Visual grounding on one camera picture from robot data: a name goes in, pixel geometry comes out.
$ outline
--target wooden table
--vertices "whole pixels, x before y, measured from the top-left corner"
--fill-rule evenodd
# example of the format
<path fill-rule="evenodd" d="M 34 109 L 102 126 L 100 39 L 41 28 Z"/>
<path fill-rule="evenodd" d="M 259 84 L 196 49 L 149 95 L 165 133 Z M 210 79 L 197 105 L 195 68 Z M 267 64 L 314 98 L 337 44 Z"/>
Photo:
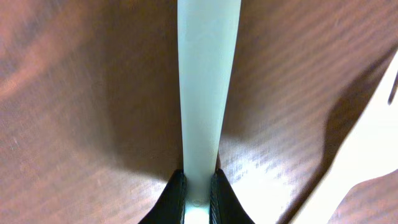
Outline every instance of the wooden table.
<path fill-rule="evenodd" d="M 397 12 L 243 0 L 220 161 L 256 223 L 288 220 L 325 171 Z M 177 54 L 176 1 L 0 0 L 0 223 L 137 223 L 182 167 Z M 330 223 L 398 223 L 398 171 Z"/>

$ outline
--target dark wood grain streak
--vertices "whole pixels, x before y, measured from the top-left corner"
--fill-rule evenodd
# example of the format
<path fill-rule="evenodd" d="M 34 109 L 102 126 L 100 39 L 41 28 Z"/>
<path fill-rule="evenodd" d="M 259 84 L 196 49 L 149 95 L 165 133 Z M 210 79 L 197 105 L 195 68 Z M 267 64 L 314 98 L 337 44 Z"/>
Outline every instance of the dark wood grain streak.
<path fill-rule="evenodd" d="M 286 223 L 326 170 L 397 11 L 243 0 L 220 166 L 256 223 Z M 0 0 L 0 223 L 137 223 L 182 167 L 180 125 L 176 1 Z M 398 223 L 397 183 L 355 186 L 329 223 Z"/>

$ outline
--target brown wooden surface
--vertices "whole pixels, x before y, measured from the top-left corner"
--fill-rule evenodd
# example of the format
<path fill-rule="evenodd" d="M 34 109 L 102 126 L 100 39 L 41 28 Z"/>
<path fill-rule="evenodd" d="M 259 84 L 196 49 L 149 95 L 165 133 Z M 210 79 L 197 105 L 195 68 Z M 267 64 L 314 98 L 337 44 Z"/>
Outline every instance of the brown wooden surface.
<path fill-rule="evenodd" d="M 288 220 L 325 170 L 397 12 L 243 0 L 220 161 L 255 222 Z M 0 223 L 137 223 L 182 166 L 176 1 L 0 0 L 0 130 Z M 398 171 L 330 223 L 398 223 Z"/>

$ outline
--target fork handle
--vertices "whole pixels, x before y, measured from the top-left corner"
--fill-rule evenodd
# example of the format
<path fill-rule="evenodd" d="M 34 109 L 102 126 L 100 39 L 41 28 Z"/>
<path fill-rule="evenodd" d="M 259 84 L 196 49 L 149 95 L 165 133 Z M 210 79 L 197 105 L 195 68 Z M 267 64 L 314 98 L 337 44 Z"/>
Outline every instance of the fork handle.
<path fill-rule="evenodd" d="M 354 186 L 353 180 L 342 167 L 344 166 L 336 166 L 335 162 L 332 164 L 290 221 L 291 224 L 328 223 L 340 202 Z"/>

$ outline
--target wood grain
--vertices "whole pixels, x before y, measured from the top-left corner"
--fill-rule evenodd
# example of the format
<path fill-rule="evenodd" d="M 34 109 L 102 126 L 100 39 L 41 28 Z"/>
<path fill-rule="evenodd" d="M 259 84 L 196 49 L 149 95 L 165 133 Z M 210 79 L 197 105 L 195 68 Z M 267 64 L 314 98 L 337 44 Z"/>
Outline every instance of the wood grain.
<path fill-rule="evenodd" d="M 182 167 L 177 2 L 0 6 L 0 223 L 137 223 Z M 286 223 L 327 168 L 387 67 L 397 11 L 243 0 L 220 162 L 256 223 Z M 397 183 L 357 185 L 330 223 L 398 223 Z"/>

